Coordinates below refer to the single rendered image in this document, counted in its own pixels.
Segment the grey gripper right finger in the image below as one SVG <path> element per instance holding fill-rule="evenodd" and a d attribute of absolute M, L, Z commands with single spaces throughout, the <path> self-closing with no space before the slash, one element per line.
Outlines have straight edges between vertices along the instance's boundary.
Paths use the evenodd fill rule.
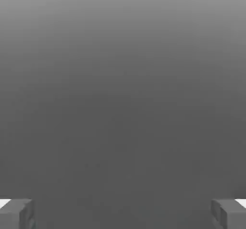
<path fill-rule="evenodd" d="M 246 199 L 213 199 L 210 212 L 215 229 L 246 229 Z"/>

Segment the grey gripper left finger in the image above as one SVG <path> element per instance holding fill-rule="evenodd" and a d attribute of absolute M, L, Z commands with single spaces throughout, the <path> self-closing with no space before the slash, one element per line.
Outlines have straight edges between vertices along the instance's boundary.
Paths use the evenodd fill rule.
<path fill-rule="evenodd" d="M 36 229 L 35 201 L 0 199 L 0 229 Z"/>

